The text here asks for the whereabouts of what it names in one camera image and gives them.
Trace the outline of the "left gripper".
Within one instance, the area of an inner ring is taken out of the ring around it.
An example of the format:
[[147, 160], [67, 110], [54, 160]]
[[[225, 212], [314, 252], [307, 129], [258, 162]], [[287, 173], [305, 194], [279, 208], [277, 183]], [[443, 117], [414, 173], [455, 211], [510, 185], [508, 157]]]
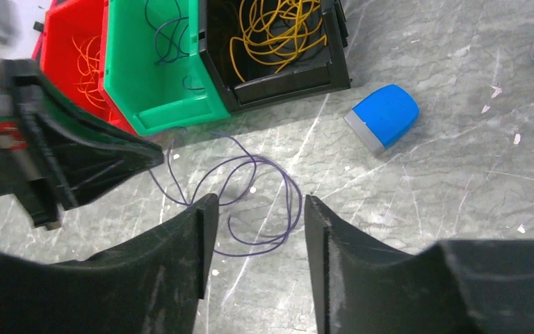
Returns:
[[61, 204], [87, 205], [163, 160], [159, 145], [71, 102], [36, 61], [0, 63], [0, 196], [14, 196], [33, 227], [60, 228]]

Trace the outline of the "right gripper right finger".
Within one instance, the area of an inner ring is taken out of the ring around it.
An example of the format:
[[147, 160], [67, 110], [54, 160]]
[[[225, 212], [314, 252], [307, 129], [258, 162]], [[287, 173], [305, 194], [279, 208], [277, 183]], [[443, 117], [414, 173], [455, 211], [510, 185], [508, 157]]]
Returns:
[[410, 255], [305, 198], [319, 333], [534, 333], [534, 239], [443, 239]]

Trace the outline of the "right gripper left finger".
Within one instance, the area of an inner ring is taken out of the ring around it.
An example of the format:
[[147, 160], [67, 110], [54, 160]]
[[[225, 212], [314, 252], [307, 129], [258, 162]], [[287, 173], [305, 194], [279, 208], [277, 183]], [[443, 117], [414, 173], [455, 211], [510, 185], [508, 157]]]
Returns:
[[180, 214], [84, 261], [0, 253], [0, 333], [191, 333], [219, 220], [207, 194]]

